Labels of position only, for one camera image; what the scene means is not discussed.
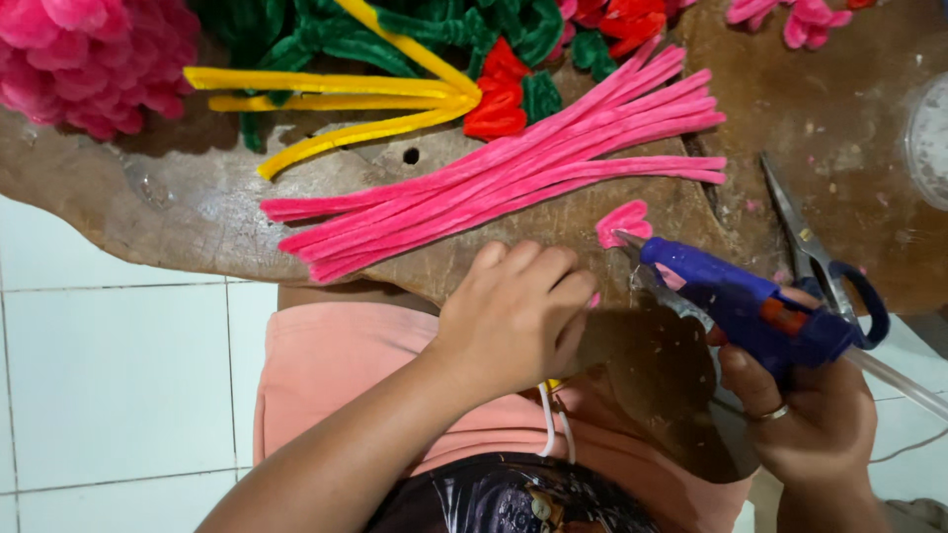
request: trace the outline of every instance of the hand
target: hand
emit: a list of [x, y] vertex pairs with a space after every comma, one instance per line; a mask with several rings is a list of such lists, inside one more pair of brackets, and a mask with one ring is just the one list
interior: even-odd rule
[[487, 244], [447, 299], [438, 335], [419, 358], [440, 360], [480, 403], [562, 377], [596, 288], [589, 270], [575, 270], [576, 261], [564, 247]]
[[[784, 294], [804, 305], [819, 305], [795, 289], [784, 289]], [[722, 337], [720, 330], [712, 330], [709, 342], [721, 344]], [[784, 402], [790, 407], [776, 420], [748, 425], [761, 464], [777, 479], [788, 488], [810, 491], [868, 491], [876, 410], [856, 365], [840, 358], [816, 369], [796, 367], [792, 391], [781, 398], [774, 378], [744, 350], [725, 345], [718, 357], [721, 385], [740, 398], [751, 419]]]

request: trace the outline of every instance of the person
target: person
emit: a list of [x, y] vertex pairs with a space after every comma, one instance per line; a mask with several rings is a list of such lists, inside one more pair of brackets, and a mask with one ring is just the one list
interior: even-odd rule
[[[749, 482], [678, 468], [584, 395], [581, 377], [557, 394], [556, 445], [537, 455], [544, 412], [517, 392], [575, 372], [596, 285], [567, 248], [492, 242], [440, 317], [344, 295], [279, 311], [259, 464], [197, 531], [730, 531]], [[720, 330], [708, 340], [722, 345], [721, 384], [752, 420], [761, 464], [785, 486], [779, 530], [887, 531], [867, 474], [876, 414], [862, 373], [843, 359], [796, 369], [781, 396]]]

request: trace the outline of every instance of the wooden table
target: wooden table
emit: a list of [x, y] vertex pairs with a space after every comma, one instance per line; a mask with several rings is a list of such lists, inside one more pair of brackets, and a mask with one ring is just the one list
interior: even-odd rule
[[[714, 131], [652, 142], [623, 155], [727, 155], [727, 184], [615, 179], [362, 272], [440, 303], [491, 239], [576, 249], [602, 285], [606, 309], [591, 324], [595, 333], [585, 339], [583, 358], [608, 369], [604, 395], [616, 398], [667, 454], [718, 482], [738, 479], [753, 464], [730, 460], [710, 423], [714, 369], [703, 344], [692, 341], [699, 326], [678, 321], [667, 309], [643, 310], [650, 303], [629, 294], [628, 260], [596, 243], [599, 218], [643, 198], [656, 234], [770, 277], [787, 268], [788, 258], [756, 163], [757, 152], [766, 148], [829, 252], [864, 266], [891, 310], [921, 312], [948, 301], [948, 213], [929, 207], [913, 189], [900, 144], [913, 95], [948, 70], [948, 23], [938, 3], [866, 9], [815, 53], [783, 46], [785, 9], [749, 35], [724, 24], [726, 4], [702, 0], [672, 37], [688, 48], [688, 71], [712, 69], [712, 95], [729, 120]], [[204, 52], [217, 57], [209, 46]], [[554, 78], [566, 102], [591, 86], [570, 64], [560, 64]], [[299, 282], [306, 278], [304, 266], [276, 250], [296, 230], [268, 222], [257, 209], [261, 199], [393, 183], [440, 168], [480, 144], [456, 128], [431, 128], [336, 150], [269, 183], [254, 172], [264, 156], [239, 145], [235, 116], [207, 111], [203, 93], [187, 98], [186, 107], [181, 121], [149, 117], [146, 132], [113, 144], [2, 113], [0, 193], [59, 215], [127, 261]], [[385, 116], [375, 115], [369, 119]], [[365, 119], [353, 113], [273, 113], [264, 116], [267, 150], [272, 155], [324, 129]], [[410, 148], [420, 154], [413, 165], [403, 161]]]

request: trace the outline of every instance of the blue glue gun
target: blue glue gun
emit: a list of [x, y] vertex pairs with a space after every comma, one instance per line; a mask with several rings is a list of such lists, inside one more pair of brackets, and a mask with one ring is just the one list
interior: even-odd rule
[[795, 364], [816, 367], [837, 360], [856, 341], [855, 326], [824, 305], [810, 309], [780, 293], [780, 286], [697, 248], [653, 237], [628, 238], [642, 265], [666, 285], [657, 265], [677, 274], [677, 288], [785, 386]]

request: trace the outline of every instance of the glue gun nozzle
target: glue gun nozzle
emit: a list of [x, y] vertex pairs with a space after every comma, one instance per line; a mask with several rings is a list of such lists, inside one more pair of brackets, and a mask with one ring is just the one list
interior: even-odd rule
[[638, 237], [636, 235], [626, 233], [622, 230], [612, 230], [612, 234], [622, 239], [622, 241], [625, 242], [627, 245], [634, 247], [636, 249], [642, 249], [642, 247], [645, 246], [647, 242], [647, 239], [643, 239], [642, 237]]

